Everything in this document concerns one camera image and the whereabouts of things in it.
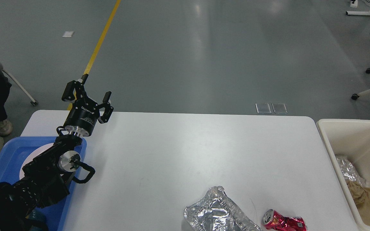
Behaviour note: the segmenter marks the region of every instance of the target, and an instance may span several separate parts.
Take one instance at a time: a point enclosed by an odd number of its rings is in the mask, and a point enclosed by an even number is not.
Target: foil in bin
[[[201,200],[186,207],[184,217],[195,231],[261,231],[222,186],[210,188]]]
[[[366,187],[366,181],[358,174],[355,166],[344,155],[335,155],[340,170],[345,180],[358,182],[362,187]]]

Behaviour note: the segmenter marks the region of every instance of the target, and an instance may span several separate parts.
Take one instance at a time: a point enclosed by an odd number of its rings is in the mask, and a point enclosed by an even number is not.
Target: blue tray
[[[6,142],[0,153],[0,182],[8,182],[10,184],[17,182],[19,180],[19,170],[27,156],[35,149],[45,144],[53,143],[55,138],[55,136],[24,136],[16,137]],[[81,155],[81,160],[85,157],[86,149],[86,140],[82,140],[82,145],[75,147],[75,151]],[[75,182],[72,181],[69,186],[70,195],[59,203],[43,209],[37,208],[47,217],[47,226],[50,231],[61,231],[63,229],[74,187]]]

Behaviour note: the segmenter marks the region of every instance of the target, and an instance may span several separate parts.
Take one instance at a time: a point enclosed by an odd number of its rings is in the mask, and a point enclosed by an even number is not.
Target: gray floor
[[[13,86],[6,141],[34,111],[66,109],[63,89],[114,4],[0,1],[0,61],[40,103]],[[256,115],[255,103],[280,102],[289,116],[370,120],[370,96],[350,99],[370,88],[370,17],[346,10],[348,0],[122,0],[86,89],[95,100],[111,90],[116,111]]]

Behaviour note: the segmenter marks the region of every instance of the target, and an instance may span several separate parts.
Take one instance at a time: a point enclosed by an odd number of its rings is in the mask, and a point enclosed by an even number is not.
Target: white bin
[[[359,215],[335,159],[335,154],[347,156],[370,187],[370,120],[323,119],[317,126],[357,225],[361,230],[370,231],[370,226],[365,225]]]

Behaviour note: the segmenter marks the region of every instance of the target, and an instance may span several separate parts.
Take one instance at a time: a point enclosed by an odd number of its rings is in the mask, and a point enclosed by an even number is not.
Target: red soda can
[[[262,218],[262,224],[266,229],[279,231],[306,231],[306,225],[301,217],[287,218],[273,209],[268,210]]]

